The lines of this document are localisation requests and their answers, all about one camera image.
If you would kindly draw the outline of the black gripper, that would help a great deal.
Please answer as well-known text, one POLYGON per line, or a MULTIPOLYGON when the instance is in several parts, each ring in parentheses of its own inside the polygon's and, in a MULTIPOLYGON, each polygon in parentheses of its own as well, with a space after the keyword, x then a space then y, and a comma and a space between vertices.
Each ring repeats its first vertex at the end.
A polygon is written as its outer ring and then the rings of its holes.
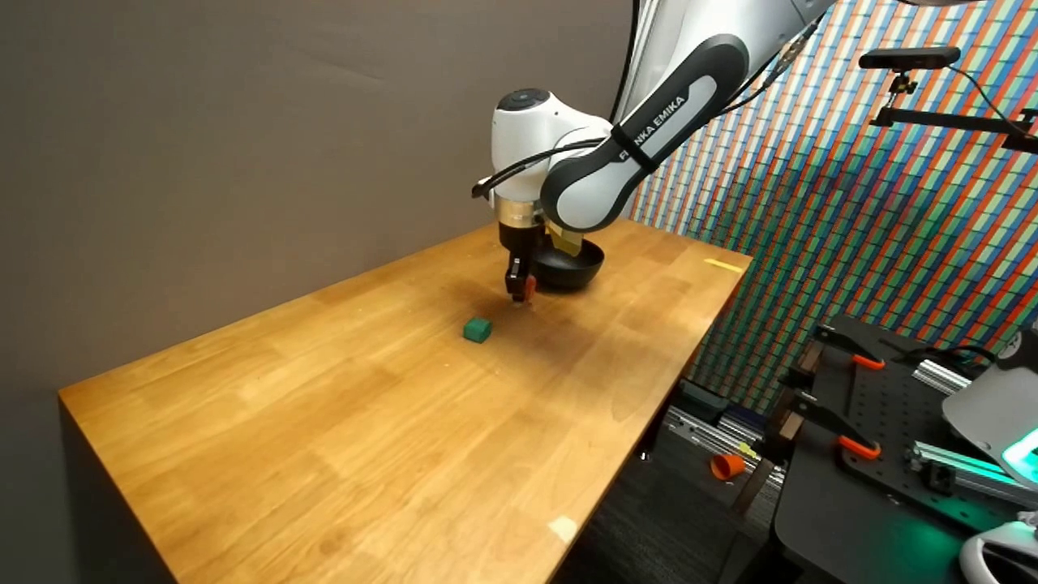
POLYGON ((508 253, 505 260, 505 292, 512 303, 520 303, 520 283, 524 278, 524 297, 536 297, 537 278, 533 272, 533 257, 537 246, 542 229, 537 228, 499 228, 499 242, 508 253))

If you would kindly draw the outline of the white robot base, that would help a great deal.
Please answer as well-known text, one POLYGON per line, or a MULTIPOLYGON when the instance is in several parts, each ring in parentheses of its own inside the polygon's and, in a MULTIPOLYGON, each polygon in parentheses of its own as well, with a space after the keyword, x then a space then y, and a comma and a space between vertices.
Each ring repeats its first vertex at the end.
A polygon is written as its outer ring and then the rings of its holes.
POLYGON ((1038 485, 1038 372, 991 366, 941 401, 946 426, 1028 491, 1038 485))

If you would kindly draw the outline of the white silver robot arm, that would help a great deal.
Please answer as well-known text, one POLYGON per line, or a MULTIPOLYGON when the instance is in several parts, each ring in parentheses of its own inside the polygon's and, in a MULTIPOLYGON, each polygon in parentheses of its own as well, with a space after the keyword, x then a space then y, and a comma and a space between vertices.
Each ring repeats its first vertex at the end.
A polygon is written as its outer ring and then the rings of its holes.
POLYGON ((582 113, 546 87, 494 107, 494 172, 471 196, 496 209, 505 292, 582 290, 604 253, 588 235, 615 222, 635 184, 799 43, 832 0, 631 0, 615 109, 582 113))

